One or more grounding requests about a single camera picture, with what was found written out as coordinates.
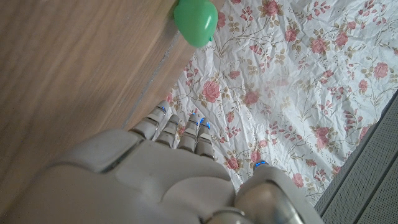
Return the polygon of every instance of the pink rose pattern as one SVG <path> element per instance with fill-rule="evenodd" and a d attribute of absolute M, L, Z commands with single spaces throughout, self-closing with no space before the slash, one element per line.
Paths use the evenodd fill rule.
<path fill-rule="evenodd" d="M 214 103 L 216 99 L 220 96 L 220 86 L 216 82 L 207 81 L 203 86 L 202 91 L 203 96 L 210 103 Z"/>
<path fill-rule="evenodd" d="M 315 204 L 398 89 L 398 2 L 357 5 L 226 1 L 165 96 L 178 133 L 197 111 L 236 188 L 261 158 Z"/>

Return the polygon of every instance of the wood grain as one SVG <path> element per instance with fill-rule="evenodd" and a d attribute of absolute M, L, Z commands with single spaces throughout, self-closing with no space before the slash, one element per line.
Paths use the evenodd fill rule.
<path fill-rule="evenodd" d="M 194 51 L 179 37 L 159 68 L 175 4 L 0 0 L 0 216 L 49 160 L 170 91 Z"/>

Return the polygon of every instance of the floral fabric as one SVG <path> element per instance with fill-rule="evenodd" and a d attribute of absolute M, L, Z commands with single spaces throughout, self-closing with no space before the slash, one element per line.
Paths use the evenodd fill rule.
<path fill-rule="evenodd" d="M 315 204 L 398 88 L 398 2 L 230 0 L 167 96 L 234 186 L 264 159 Z"/>

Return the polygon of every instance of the green ball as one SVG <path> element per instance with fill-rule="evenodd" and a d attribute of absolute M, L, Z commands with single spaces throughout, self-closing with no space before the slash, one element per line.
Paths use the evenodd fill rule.
<path fill-rule="evenodd" d="M 187 42 L 203 47 L 212 40 L 218 21 L 216 6 L 209 0 L 180 0 L 174 22 Z"/>

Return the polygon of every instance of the white robotic hand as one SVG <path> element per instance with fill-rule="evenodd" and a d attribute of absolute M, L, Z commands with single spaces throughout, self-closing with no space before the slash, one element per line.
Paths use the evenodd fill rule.
<path fill-rule="evenodd" d="M 210 123 L 178 117 L 152 141 L 168 103 L 130 131 L 109 130 L 51 163 L 2 216 L 5 223 L 322 223 L 293 182 L 259 161 L 238 194 L 214 162 Z"/>

